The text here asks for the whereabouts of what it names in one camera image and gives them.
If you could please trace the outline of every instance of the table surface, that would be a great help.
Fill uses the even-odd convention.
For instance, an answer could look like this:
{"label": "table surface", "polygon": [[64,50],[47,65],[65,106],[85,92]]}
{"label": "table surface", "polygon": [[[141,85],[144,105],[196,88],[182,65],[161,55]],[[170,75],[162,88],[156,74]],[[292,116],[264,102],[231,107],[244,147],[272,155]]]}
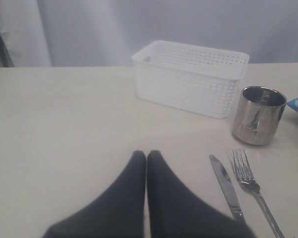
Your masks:
{"label": "table surface", "polygon": [[[243,86],[298,96],[298,63],[251,64]],[[217,156],[248,225],[274,237],[255,199],[240,189],[228,154],[245,148],[285,237],[298,238],[298,114],[286,108],[269,146],[239,143],[228,119],[204,117],[135,96],[131,67],[0,68],[0,238],[39,238],[100,195],[134,150],[161,150],[178,177],[231,217],[209,161]],[[149,237],[148,209],[145,231]]]}

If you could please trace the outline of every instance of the white curtain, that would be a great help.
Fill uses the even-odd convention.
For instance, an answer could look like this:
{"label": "white curtain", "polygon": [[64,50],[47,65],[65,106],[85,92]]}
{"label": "white curtain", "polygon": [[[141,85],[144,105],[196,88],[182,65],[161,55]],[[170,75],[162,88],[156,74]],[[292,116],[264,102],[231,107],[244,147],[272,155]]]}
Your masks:
{"label": "white curtain", "polygon": [[131,65],[154,40],[298,62],[298,0],[0,0],[15,66]]}

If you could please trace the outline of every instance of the knife handle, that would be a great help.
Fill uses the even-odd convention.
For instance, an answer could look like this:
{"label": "knife handle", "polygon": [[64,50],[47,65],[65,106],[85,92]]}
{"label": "knife handle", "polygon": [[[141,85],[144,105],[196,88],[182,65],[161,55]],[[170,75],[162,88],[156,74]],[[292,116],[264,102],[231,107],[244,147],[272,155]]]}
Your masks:
{"label": "knife handle", "polygon": [[243,224],[246,224],[246,221],[245,221],[245,218],[244,218],[244,215],[243,215],[243,212],[242,210],[240,209],[232,209],[232,214],[233,214],[233,217],[236,221],[239,221]]}

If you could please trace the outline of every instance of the stainless steel cup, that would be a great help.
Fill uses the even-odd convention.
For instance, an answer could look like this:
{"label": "stainless steel cup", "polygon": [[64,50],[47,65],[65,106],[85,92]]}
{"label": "stainless steel cup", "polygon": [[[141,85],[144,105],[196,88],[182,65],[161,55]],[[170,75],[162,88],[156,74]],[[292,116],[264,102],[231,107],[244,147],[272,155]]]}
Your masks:
{"label": "stainless steel cup", "polygon": [[233,135],[248,144],[269,144],[286,102],[286,97],[274,89],[259,86],[244,88],[237,106]]}

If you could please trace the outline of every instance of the butter knife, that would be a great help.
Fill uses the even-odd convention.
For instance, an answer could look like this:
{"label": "butter knife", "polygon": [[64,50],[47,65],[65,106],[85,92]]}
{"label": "butter knife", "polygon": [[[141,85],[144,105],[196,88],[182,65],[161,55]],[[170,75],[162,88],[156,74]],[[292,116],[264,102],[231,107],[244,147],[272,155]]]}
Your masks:
{"label": "butter knife", "polygon": [[209,155],[209,158],[234,219],[246,224],[233,184],[230,181],[224,166],[214,155]]}

